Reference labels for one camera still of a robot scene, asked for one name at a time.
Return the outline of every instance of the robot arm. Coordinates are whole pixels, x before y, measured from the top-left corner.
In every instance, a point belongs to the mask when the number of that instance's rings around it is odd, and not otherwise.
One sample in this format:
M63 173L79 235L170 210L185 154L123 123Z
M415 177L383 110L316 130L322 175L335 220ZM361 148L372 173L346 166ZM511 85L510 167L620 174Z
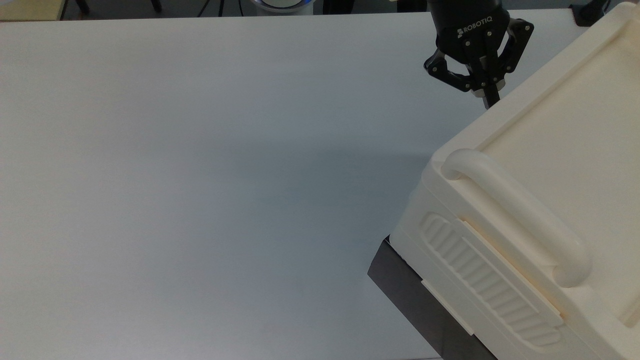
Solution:
M425 63L431 76L458 90L473 91L488 109L500 100L504 75L513 72L533 32L533 24L512 19L501 0L428 0L438 49ZM502 54L498 50L509 35ZM467 66L469 75L447 68L445 55Z

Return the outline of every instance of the black object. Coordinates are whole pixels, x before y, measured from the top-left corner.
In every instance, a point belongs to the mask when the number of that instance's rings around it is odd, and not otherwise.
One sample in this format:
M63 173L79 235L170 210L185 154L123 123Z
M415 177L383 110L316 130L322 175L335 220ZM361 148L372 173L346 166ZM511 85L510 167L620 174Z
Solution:
M396 9L399 13L425 12L427 0L397 0Z
M76 0L76 4L78 5L78 7L80 8L80 12L88 15L90 13L90 9L89 9L89 5L86 3L86 0ZM151 0L151 5L154 7L154 10L159 13L162 11L162 4L160 3L160 0Z
M604 16L604 9L608 8L611 0L592 0L587 5L572 4L573 19L578 26L591 26Z
M428 0L438 49L425 63L429 75L458 90L473 91L486 108L500 100L504 75L513 72L534 26L512 19L501 0ZM509 39L498 55L504 34ZM448 70L445 56L467 66L469 75Z
M389 237L380 245L368 275L443 360L497 360L422 285L420 276L391 247Z
M151 5L153 5L154 10L157 13L162 11L162 4L160 3L160 0L151 0Z
M355 0L324 0L322 5L323 15L347 14L353 11Z
M76 4L78 4L78 7L80 8L80 12L85 15L89 14L89 5L86 4L86 0L76 0Z

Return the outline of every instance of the cable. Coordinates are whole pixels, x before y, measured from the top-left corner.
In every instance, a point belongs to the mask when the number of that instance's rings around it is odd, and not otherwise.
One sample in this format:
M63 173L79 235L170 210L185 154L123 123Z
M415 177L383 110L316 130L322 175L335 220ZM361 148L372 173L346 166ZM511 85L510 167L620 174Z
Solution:
M202 9L200 10L200 12L198 13L198 16L197 16L197 17L202 16L202 13L204 13L204 10L207 8L207 5L208 5L208 4L209 4L209 0L207 0L207 1L204 3L204 6L202 7Z

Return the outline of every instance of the white cylindrical object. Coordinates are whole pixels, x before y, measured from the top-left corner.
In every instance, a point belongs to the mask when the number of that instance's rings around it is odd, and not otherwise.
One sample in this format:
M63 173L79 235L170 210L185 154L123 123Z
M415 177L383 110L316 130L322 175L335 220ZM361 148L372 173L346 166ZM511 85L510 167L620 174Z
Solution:
M258 16L313 15L315 0L252 0Z

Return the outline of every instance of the wooden surface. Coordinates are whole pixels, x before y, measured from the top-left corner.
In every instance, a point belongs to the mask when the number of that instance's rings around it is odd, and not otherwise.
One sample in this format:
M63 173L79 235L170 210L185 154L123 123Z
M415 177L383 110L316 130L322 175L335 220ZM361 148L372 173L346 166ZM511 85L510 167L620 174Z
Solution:
M65 0L15 0L0 6L0 21L60 20Z

